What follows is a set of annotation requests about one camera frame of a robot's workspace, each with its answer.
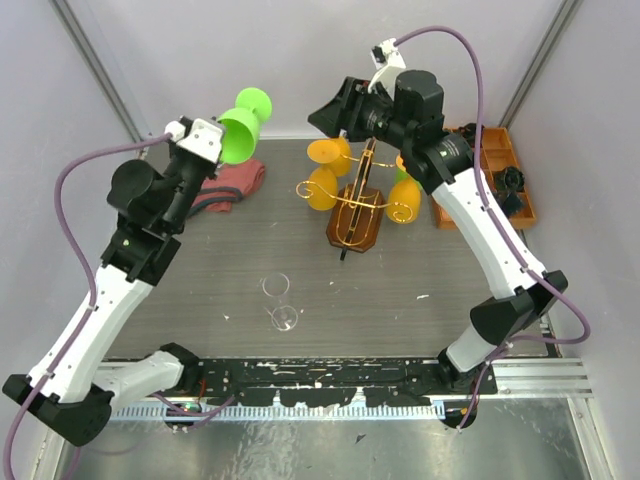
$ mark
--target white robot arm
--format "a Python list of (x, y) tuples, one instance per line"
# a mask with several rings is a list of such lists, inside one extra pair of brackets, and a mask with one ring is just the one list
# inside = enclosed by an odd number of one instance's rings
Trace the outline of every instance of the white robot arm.
[(442, 87), (429, 72), (406, 70), (396, 43), (389, 39), (374, 47), (373, 78), (347, 77), (334, 99), (312, 113), (309, 122), (328, 137), (341, 133), (350, 141), (376, 137), (400, 150), (407, 172), (453, 219), (482, 266), (493, 297), (471, 310), (471, 326), (438, 356), (442, 380), (454, 384), (555, 302), (521, 268), (489, 210), (530, 271), (560, 292), (567, 288), (567, 280), (560, 271), (547, 273), (526, 248), (480, 172), (488, 198), (483, 204), (471, 148), (460, 135), (443, 128)]
[[(49, 377), (29, 410), (76, 446), (90, 442), (112, 412), (152, 393), (189, 391), (201, 377), (199, 359), (176, 344), (161, 347), (129, 367), (97, 372), (100, 362), (133, 311), (160, 281), (180, 243), (187, 212), (203, 180), (212, 177), (222, 151), (224, 128), (204, 119), (167, 125), (171, 162), (164, 174), (141, 160), (121, 165), (107, 201), (118, 210), (118, 227), (95, 277), (97, 301), (87, 295), (52, 349), (28, 375), (12, 375), (3, 391), (23, 403), (43, 376)], [(64, 353), (87, 309), (88, 322)]]

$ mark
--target red towel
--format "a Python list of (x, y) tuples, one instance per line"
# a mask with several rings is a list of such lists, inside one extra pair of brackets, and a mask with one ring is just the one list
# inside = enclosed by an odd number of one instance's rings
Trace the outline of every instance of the red towel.
[[(264, 164), (255, 158), (250, 158), (240, 165), (225, 165), (219, 170), (218, 178), (215, 180), (206, 179), (202, 183), (202, 189), (217, 187), (233, 187), (240, 190), (244, 197), (257, 191), (264, 180)], [(203, 200), (215, 197), (229, 197), (228, 192), (205, 193), (198, 195), (194, 205)], [(231, 202), (218, 202), (207, 205), (205, 210), (209, 212), (230, 212)]]

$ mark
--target purple cable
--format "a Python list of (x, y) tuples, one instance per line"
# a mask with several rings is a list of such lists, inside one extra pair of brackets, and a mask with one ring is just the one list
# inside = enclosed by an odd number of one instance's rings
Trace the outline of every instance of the purple cable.
[(482, 384), (482, 380), (484, 379), (484, 376), (489, 370), (491, 363), (494, 360), (504, 357), (507, 353), (507, 350), (508, 348), (506, 347), (498, 347), (493, 351), (493, 353), (489, 354), (489, 356), (485, 360), (484, 366), (482, 367), (482, 370), (480, 370), (480, 374), (478, 375), (478, 378), (476, 378), (476, 385), (473, 389), (473, 393), (471, 395), (471, 401), (469, 402), (469, 406), (467, 407), (467, 412), (464, 414), (464, 416), (462, 417), (462, 420), (458, 424), (458, 430), (462, 430), (462, 428), (466, 425), (467, 420), (469, 420), (469, 416), (471, 415), (471, 412), (476, 406), (476, 403), (478, 401), (478, 394), (480, 393), (480, 385)]
[(64, 233), (64, 236), (69, 242), (69, 245), (71, 245), (73, 252), (75, 253), (78, 260), (80, 261), (80, 264), (82, 265), (82, 269), (85, 273), (85, 276), (87, 277), (87, 282), (89, 283), (89, 305), (87, 306), (87, 310), (82, 315), (82, 318), (78, 322), (78, 325), (76, 326), (74, 331), (71, 333), (71, 335), (69, 336), (67, 341), (64, 343), (64, 345), (62, 346), (58, 354), (53, 358), (53, 360), (49, 364), (49, 367), (47, 368), (48, 375), (44, 375), (38, 381), (38, 383), (36, 383), (36, 385), (31, 390), (31, 392), (29, 393), (25, 401), (20, 406), (18, 413), (16, 413), (16, 416), (13, 419), (11, 426), (9, 427), (9, 431), (7, 433), (7, 438), (4, 443), (4, 450), (2, 454), (4, 476), (7, 478), (7, 480), (15, 480), (13, 468), (11, 467), (11, 454), (13, 451), (13, 443), (15, 441), (18, 428), (20, 427), (20, 423), (22, 423), (22, 419), (27, 413), (29, 406), (31, 405), (33, 400), (36, 398), (38, 393), (40, 393), (40, 391), (42, 390), (42, 387), (44, 387), (44, 384), (47, 383), (47, 380), (49, 379), (49, 375), (55, 371), (57, 366), (62, 361), (62, 358), (64, 358), (65, 354), (69, 351), (69, 348), (71, 348), (71, 345), (73, 345), (73, 342), (78, 338), (78, 336), (80, 335), (80, 332), (82, 332), (82, 329), (87, 324), (89, 317), (93, 312), (93, 308), (95, 307), (96, 298), (98, 296), (96, 282), (93, 278), (93, 272), (91, 271), (89, 262), (87, 261), (86, 257), (82, 253), (82, 250), (80, 249), (80, 246), (78, 245), (78, 242), (76, 241), (75, 237), (71, 233), (71, 229), (69, 228), (69, 224), (64, 214), (64, 209), (62, 207), (62, 186), (64, 184), (64, 181), (67, 178), (67, 176), (76, 167), (79, 167), (80, 165), (88, 162), (89, 160), (93, 160), (99, 157), (104, 157), (107, 155), (113, 155), (116, 153), (140, 150), (142, 148), (150, 147), (152, 145), (157, 145), (159, 143), (165, 142), (170, 138), (171, 138), (171, 134), (167, 133), (160, 137), (150, 138), (149, 140), (145, 140), (139, 143), (131, 143), (127, 145), (120, 145), (117, 147), (96, 150), (94, 152), (83, 155), (82, 157), (72, 161), (60, 172), (60, 175), (58, 175), (58, 179), (56, 180), (55, 189), (54, 189), (54, 196), (53, 196), (56, 216), (58, 217), (58, 222), (60, 222), (60, 228), (62, 228), (62, 233)]
[(482, 143), (481, 143), (482, 142), (482, 117), (484, 115), (484, 85), (482, 82), (482, 72), (480, 71), (480, 62), (478, 61), (478, 57), (476, 56), (476, 53), (473, 50), (473, 47), (471, 47), (471, 44), (469, 43), (469, 41), (466, 38), (464, 38), (460, 32), (452, 28), (440, 26), (440, 25), (419, 28), (417, 30), (414, 30), (413, 32), (409, 32), (408, 34), (397, 39), (394, 45), (396, 47), (399, 47), (400, 45), (405, 43), (407, 40), (411, 40), (412, 38), (418, 35), (422, 35), (423, 33), (429, 33), (429, 32), (444, 32), (456, 37), (467, 49), (467, 52), (469, 52), (469, 56), (471, 57), (471, 61), (473, 62), (473, 68), (476, 72), (476, 81), (478, 85), (478, 113), (476, 118), (476, 138), (475, 138), (474, 153), (473, 153), (473, 172), (476, 180), (476, 187), (478, 189), (478, 192), (480, 193), (482, 204), (484, 205), (487, 213), (489, 214), (489, 217), (493, 221), (493, 224), (498, 229), (500, 236), (504, 240), (505, 244), (507, 245), (507, 247), (509, 248), (513, 256), (516, 258), (520, 266), (529, 274), (531, 278), (533, 278), (537, 283), (542, 285), (549, 293), (551, 293), (554, 297), (556, 297), (563, 304), (565, 304), (569, 308), (569, 310), (571, 310), (575, 314), (575, 316), (578, 317), (578, 320), (580, 320), (580, 323), (582, 324), (582, 327), (584, 329), (582, 335), (580, 335), (577, 338), (564, 339), (564, 338), (536, 337), (533, 335), (516, 335), (514, 337), (511, 337), (509, 341), (515, 342), (515, 341), (522, 341), (522, 340), (531, 340), (535, 342), (551, 343), (556, 345), (558, 344), (575, 345), (576, 343), (584, 342), (591, 335), (591, 325), (589, 324), (587, 317), (564, 293), (555, 289), (553, 285), (551, 285), (549, 282), (547, 282), (544, 278), (542, 278), (537, 273), (533, 272), (532, 270), (529, 270), (529, 265), (527, 264), (527, 261), (520, 254), (515, 244), (511, 241), (511, 238), (509, 238), (507, 231), (502, 226), (502, 223), (500, 223), (500, 219), (498, 218), (496, 213), (493, 211), (493, 209), (489, 206), (489, 198), (487, 197), (485, 189), (483, 188), (483, 185), (482, 185), (482, 168), (480, 166), (480, 151), (482, 146)]

